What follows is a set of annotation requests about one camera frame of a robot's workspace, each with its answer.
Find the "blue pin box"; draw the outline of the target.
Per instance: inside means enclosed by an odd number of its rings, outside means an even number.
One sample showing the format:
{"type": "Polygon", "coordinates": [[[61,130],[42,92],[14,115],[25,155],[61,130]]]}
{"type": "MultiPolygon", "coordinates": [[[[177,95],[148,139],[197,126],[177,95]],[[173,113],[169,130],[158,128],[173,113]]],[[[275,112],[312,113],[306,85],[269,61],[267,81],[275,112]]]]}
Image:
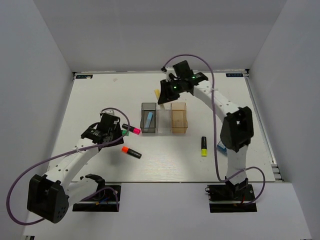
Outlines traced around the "blue pin box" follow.
{"type": "Polygon", "coordinates": [[[227,148],[226,146],[222,143],[222,141],[220,140],[217,144],[217,150],[222,153],[223,155],[227,155],[227,148]]]}

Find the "clear transparent container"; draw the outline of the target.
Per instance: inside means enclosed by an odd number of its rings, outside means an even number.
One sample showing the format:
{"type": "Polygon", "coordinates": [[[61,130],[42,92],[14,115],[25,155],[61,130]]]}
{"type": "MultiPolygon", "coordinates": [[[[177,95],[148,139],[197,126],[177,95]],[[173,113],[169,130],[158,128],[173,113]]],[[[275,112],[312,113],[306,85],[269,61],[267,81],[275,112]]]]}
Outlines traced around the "clear transparent container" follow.
{"type": "Polygon", "coordinates": [[[168,135],[172,132],[171,110],[163,105],[156,110],[156,130],[159,135],[168,135]]]}

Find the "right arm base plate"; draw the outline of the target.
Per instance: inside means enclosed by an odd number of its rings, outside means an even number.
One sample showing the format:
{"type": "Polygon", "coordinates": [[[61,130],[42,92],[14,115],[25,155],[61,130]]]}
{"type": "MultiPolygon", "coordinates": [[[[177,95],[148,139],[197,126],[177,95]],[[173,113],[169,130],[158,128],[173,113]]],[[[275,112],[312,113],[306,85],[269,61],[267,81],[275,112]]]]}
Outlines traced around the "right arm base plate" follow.
{"type": "Polygon", "coordinates": [[[251,184],[244,190],[232,195],[226,185],[214,184],[205,188],[208,194],[210,213],[255,213],[256,203],[250,203],[255,199],[255,193],[251,184]]]}

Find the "pink highlighter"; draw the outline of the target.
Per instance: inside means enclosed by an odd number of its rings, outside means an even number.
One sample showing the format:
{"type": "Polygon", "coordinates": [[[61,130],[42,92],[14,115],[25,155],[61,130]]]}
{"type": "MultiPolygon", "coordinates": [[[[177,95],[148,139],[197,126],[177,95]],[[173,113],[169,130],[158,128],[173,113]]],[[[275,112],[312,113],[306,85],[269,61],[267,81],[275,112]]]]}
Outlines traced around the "pink highlighter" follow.
{"type": "Polygon", "coordinates": [[[127,125],[126,123],[123,123],[123,124],[122,124],[122,128],[123,128],[124,130],[129,130],[130,132],[132,132],[132,133],[134,133],[134,134],[136,134],[136,135],[139,135],[139,134],[141,133],[141,130],[140,130],[139,128],[136,128],[136,127],[134,127],[134,126],[128,127],[128,125],[127,125]]]}

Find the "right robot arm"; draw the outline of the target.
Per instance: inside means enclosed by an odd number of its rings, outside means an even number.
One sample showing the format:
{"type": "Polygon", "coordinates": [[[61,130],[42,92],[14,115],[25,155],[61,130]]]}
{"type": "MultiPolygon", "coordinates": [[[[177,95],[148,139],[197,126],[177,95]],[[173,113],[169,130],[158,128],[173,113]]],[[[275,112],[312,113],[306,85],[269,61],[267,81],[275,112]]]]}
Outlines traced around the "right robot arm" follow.
{"type": "Polygon", "coordinates": [[[193,72],[186,60],[172,68],[162,67],[166,78],[160,81],[158,104],[177,100],[181,93],[190,93],[205,103],[214,118],[222,122],[220,140],[226,147],[227,172],[223,183],[225,188],[220,195],[236,200],[242,197],[248,187],[246,159],[248,146],[254,135],[252,111],[249,107],[240,107],[213,87],[213,82],[202,72],[193,72]]]}

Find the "grey transparent container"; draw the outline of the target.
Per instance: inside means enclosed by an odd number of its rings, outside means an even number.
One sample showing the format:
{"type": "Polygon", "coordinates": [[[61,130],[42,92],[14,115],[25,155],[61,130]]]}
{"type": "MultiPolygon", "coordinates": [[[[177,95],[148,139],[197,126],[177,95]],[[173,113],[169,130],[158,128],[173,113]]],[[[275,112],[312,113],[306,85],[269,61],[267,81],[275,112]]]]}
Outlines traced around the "grey transparent container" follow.
{"type": "Polygon", "coordinates": [[[143,134],[154,134],[157,125],[157,104],[155,102],[141,103],[140,129],[143,134]]]}

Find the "yellow highlighter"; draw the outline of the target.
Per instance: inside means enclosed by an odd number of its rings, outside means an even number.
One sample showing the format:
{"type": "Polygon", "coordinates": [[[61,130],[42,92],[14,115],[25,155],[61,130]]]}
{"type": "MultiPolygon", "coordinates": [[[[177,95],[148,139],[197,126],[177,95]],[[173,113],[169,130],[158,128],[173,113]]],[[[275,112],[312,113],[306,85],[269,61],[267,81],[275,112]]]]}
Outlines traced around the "yellow highlighter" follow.
{"type": "Polygon", "coordinates": [[[207,149],[207,138],[205,136],[201,137],[201,156],[206,157],[208,155],[207,149]]]}

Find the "blue eraser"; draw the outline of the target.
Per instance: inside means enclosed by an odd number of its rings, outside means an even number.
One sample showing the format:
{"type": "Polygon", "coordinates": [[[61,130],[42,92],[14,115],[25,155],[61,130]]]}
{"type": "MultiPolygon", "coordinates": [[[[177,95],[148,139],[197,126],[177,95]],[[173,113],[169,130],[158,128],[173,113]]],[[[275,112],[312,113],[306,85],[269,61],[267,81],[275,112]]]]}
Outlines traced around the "blue eraser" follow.
{"type": "Polygon", "coordinates": [[[150,127],[152,118],[153,118],[153,113],[149,112],[147,114],[147,118],[146,118],[146,121],[145,121],[145,124],[144,124],[144,128],[148,129],[150,127]]]}

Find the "orange highlighter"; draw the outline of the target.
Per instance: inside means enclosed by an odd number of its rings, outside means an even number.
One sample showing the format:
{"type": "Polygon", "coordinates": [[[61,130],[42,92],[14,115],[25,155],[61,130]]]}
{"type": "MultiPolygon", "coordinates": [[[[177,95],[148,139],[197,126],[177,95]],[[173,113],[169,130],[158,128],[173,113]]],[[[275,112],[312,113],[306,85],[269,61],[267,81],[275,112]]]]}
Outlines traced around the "orange highlighter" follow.
{"type": "Polygon", "coordinates": [[[142,157],[142,154],[129,148],[129,147],[126,147],[126,146],[123,146],[121,151],[127,155],[130,155],[134,158],[137,158],[137,159],[140,159],[142,157]]]}

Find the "green highlighter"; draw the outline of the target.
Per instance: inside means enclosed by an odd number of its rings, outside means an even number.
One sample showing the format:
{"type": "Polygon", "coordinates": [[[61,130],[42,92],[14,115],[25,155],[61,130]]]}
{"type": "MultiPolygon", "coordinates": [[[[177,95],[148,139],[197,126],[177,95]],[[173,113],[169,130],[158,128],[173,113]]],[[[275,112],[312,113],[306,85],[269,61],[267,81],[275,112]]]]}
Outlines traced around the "green highlighter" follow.
{"type": "Polygon", "coordinates": [[[130,134],[129,131],[127,131],[127,130],[122,130],[122,135],[123,135],[123,136],[128,136],[129,134],[130,134]]]}

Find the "right corner label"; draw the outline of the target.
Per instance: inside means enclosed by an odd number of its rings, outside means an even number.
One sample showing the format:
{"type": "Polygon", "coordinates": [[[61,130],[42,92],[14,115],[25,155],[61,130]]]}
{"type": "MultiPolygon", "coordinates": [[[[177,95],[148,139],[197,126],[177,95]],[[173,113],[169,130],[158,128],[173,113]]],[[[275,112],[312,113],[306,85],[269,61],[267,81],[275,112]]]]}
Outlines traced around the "right corner label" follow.
{"type": "Polygon", "coordinates": [[[226,73],[227,78],[243,78],[244,75],[242,73],[226,73]]]}

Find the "corner label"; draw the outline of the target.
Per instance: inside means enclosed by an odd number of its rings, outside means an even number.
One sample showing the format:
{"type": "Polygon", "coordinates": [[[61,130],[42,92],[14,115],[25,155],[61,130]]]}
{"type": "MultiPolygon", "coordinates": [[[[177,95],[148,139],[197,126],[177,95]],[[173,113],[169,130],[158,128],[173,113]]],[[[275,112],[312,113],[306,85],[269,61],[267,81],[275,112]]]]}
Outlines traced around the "corner label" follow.
{"type": "Polygon", "coordinates": [[[75,76],[76,79],[92,79],[92,74],[78,74],[75,76]]]}
{"type": "Polygon", "coordinates": [[[242,73],[226,73],[227,78],[243,78],[244,75],[242,73]]]}

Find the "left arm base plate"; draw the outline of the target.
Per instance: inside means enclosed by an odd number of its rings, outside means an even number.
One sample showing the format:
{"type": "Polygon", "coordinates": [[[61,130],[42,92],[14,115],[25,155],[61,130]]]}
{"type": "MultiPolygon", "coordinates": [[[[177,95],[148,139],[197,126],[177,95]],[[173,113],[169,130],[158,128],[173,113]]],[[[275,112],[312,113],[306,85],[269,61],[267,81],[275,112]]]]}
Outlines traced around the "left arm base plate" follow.
{"type": "Polygon", "coordinates": [[[76,203],[72,207],[73,212],[92,212],[92,213],[115,213],[120,209],[121,184],[107,185],[114,189],[106,189],[97,195],[76,203]]]}

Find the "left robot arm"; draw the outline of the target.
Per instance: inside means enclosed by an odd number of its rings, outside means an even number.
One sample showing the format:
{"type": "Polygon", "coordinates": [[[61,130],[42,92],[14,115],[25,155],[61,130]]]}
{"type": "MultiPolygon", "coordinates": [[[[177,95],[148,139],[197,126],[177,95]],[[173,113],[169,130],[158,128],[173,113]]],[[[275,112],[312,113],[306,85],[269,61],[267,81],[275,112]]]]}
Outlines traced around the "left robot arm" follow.
{"type": "Polygon", "coordinates": [[[100,122],[93,123],[81,134],[73,153],[68,153],[44,175],[36,174],[31,178],[27,210],[56,224],[70,206],[90,198],[103,198],[106,181],[101,176],[89,173],[77,182],[73,179],[101,149],[123,143],[120,118],[102,113],[100,122]]]}

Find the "yellow eraser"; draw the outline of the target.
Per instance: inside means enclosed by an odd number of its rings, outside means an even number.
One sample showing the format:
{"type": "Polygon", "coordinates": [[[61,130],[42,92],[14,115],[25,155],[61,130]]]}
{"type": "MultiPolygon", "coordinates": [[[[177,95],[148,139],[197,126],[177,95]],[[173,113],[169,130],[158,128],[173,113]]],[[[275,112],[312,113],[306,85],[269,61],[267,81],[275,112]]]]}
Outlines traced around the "yellow eraser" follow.
{"type": "MultiPolygon", "coordinates": [[[[155,96],[156,96],[157,100],[159,100],[160,99],[160,94],[161,94],[160,90],[159,89],[155,89],[154,93],[155,93],[155,96]]],[[[166,109],[164,104],[158,104],[158,108],[160,110],[165,110],[166,109]]]]}

